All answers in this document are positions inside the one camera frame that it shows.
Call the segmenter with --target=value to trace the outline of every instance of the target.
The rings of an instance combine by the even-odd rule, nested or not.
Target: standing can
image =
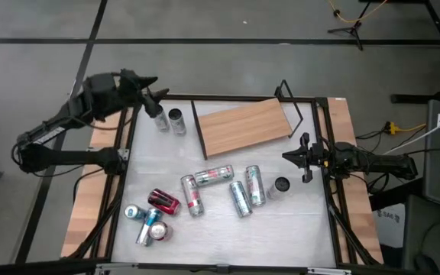
[[[178,108],[169,111],[169,121],[173,128],[174,134],[183,136],[186,134],[186,126],[184,125],[183,114]]]
[[[155,208],[169,215],[177,214],[181,206],[178,199],[157,188],[150,192],[147,201]]]
[[[198,187],[206,186],[213,183],[231,180],[234,178],[234,168],[232,165],[216,167],[195,173],[195,181]]]
[[[236,181],[230,183],[230,193],[234,200],[235,209],[239,217],[247,217],[252,214],[251,204],[249,204],[248,196],[245,193],[242,182]]]
[[[259,166],[252,165],[245,168],[245,178],[247,180],[247,190],[249,199],[253,206],[261,206],[266,203],[264,195],[263,181],[260,178]]]
[[[273,200],[279,199],[290,189],[290,182],[287,178],[279,177],[274,184],[267,190],[267,197]]]
[[[151,243],[149,229],[155,222],[158,222],[160,220],[161,216],[161,211],[149,208],[149,210],[147,211],[147,215],[145,216],[145,222],[142,225],[141,232],[139,233],[137,241],[135,243],[142,246],[148,246]]]
[[[203,214],[205,208],[202,200],[199,198],[198,185],[193,175],[187,175],[181,178],[181,186],[183,187],[184,197],[188,204],[191,216],[199,216]]]
[[[153,117],[154,122],[157,126],[157,129],[161,132],[167,132],[169,131],[169,123],[167,122],[166,114],[164,113],[164,109],[161,105],[158,105],[159,108],[159,114],[157,114],[155,117]]]
[[[130,204],[125,207],[125,217],[129,219],[143,221],[146,215],[147,211],[136,206],[135,204]]]
[[[156,241],[167,241],[173,235],[173,228],[165,222],[155,222],[149,228],[149,236]]]

